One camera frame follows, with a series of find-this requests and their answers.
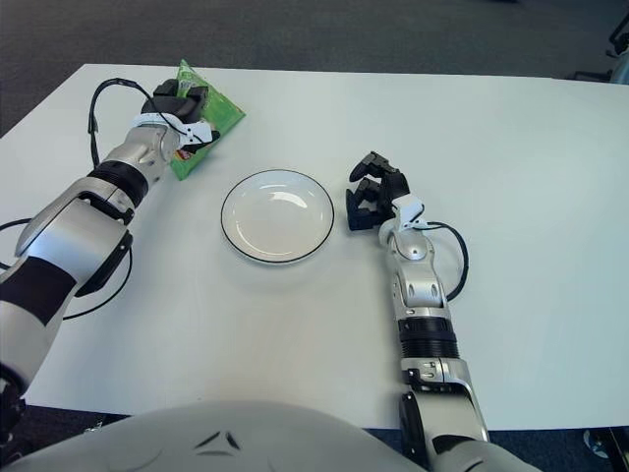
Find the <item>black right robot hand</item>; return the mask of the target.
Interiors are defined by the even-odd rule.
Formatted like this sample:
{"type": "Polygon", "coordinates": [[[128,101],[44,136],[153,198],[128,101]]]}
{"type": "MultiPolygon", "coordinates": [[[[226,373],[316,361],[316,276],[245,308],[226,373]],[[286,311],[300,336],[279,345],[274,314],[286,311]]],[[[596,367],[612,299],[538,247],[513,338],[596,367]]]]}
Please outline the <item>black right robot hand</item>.
{"type": "Polygon", "coordinates": [[[394,217],[393,201],[410,194],[404,174],[381,154],[371,151],[350,172],[358,183],[346,190],[346,212],[351,231],[373,229],[394,217]]]}

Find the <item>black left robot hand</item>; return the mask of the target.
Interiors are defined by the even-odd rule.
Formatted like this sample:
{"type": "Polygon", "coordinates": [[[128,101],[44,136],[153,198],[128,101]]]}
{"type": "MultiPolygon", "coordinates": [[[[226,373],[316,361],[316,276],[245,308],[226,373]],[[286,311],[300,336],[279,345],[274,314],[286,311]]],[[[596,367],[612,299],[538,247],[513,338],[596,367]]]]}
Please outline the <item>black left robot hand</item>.
{"type": "Polygon", "coordinates": [[[162,126],[179,139],[178,148],[202,148],[217,141],[221,134],[203,117],[208,105],[208,87],[190,87],[178,94],[180,82],[167,80],[148,98],[133,126],[162,126]]]}

